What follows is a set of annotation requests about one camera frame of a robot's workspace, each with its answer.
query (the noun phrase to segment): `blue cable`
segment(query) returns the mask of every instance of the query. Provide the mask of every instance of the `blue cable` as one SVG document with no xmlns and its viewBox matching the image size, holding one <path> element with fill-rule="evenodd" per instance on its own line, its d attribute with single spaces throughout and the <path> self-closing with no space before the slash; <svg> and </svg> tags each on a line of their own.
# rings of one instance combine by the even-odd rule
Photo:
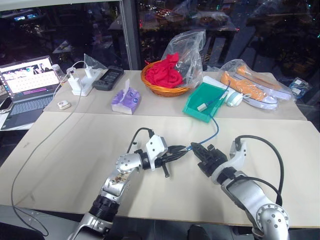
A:
<svg viewBox="0 0 320 240">
<path fill-rule="evenodd" d="M 226 87 L 226 89 L 223 91 L 223 93 L 222 93 L 220 96 L 218 96 L 218 97 L 215 98 L 214 100 L 208 101 L 205 105 L 208 107 L 210 104 L 213 104 L 215 101 L 219 100 L 219 99 L 225 94 L 225 92 L 228 90 L 228 88 L 229 88 L 229 86 L 230 86 L 230 83 L 231 83 L 231 82 L 229 81 L 228 86 Z"/>
<path fill-rule="evenodd" d="M 210 115 L 210 117 L 212 118 L 212 120 L 214 121 L 214 123 L 215 123 L 215 125 L 216 125 L 216 132 L 215 132 L 215 134 L 213 134 L 211 137 L 208 137 L 206 140 L 203 140 L 203 141 L 199 142 L 199 144 L 204 144 L 205 142 L 209 141 L 210 139 L 213 139 L 213 138 L 214 138 L 215 136 L 217 136 L 218 133 L 219 133 L 219 125 L 218 125 L 218 123 L 216 122 L 216 120 L 214 119 L 213 116 Z M 187 151 L 192 150 L 192 146 L 191 146 L 191 145 L 188 146 L 188 147 L 186 148 L 186 150 L 187 150 Z"/>
</svg>

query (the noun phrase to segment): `red cloth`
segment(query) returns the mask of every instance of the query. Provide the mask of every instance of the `red cloth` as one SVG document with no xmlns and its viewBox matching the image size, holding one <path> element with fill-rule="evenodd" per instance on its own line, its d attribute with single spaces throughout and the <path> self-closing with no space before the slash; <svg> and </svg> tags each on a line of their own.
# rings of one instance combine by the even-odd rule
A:
<svg viewBox="0 0 320 240">
<path fill-rule="evenodd" d="M 179 54 L 168 54 L 166 59 L 155 63 L 145 74 L 145 79 L 152 85 L 173 89 L 184 83 L 181 74 L 174 69 Z"/>
</svg>

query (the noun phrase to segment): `orange shoe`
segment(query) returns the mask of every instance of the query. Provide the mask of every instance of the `orange shoe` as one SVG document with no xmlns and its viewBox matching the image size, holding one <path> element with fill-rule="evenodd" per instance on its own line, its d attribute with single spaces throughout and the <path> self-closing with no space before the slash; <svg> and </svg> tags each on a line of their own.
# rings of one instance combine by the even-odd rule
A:
<svg viewBox="0 0 320 240">
<path fill-rule="evenodd" d="M 256 84 L 249 79 L 237 74 L 224 71 L 221 75 L 220 82 L 229 85 L 230 88 L 244 94 L 243 100 L 251 106 L 273 110 L 278 107 L 276 98 L 267 95 L 259 89 Z"/>
<path fill-rule="evenodd" d="M 289 100 L 292 97 L 290 89 L 286 89 L 286 86 L 281 86 L 278 81 L 274 81 L 267 75 L 252 71 L 246 65 L 239 66 L 236 73 L 251 80 L 258 88 L 272 97 L 283 100 Z"/>
</svg>

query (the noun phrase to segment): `laptop screen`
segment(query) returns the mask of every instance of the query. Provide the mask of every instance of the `laptop screen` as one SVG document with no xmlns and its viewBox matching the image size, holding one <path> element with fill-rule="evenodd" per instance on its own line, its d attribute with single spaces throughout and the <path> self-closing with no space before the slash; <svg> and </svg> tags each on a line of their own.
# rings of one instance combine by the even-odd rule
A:
<svg viewBox="0 0 320 240">
<path fill-rule="evenodd" d="M 12 101 L 53 93 L 59 84 L 49 56 L 0 66 L 0 76 Z"/>
</svg>

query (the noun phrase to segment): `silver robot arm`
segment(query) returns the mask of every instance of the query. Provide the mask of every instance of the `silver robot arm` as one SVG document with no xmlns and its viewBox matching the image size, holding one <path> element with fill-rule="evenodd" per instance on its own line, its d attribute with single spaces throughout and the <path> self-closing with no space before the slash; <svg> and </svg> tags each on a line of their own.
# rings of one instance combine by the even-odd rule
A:
<svg viewBox="0 0 320 240">
<path fill-rule="evenodd" d="M 253 180 L 246 177 L 240 168 L 247 154 L 246 142 L 236 150 L 233 142 L 230 151 L 231 160 L 227 160 L 218 149 L 212 145 L 205 149 L 198 143 L 192 143 L 194 154 L 201 160 L 200 169 L 211 177 L 216 185 L 242 210 L 252 223 L 252 233 L 259 240 L 288 240 L 289 216 L 284 208 L 273 203 L 263 190 Z"/>
<path fill-rule="evenodd" d="M 112 228 L 121 201 L 135 176 L 141 170 L 154 171 L 155 168 L 163 167 L 165 176 L 169 177 L 165 163 L 177 160 L 187 153 L 181 151 L 185 146 L 168 147 L 164 138 L 158 135 L 153 135 L 145 146 L 146 152 L 140 149 L 116 160 L 115 169 L 102 185 L 90 211 L 85 213 L 68 240 L 102 239 Z"/>
</svg>

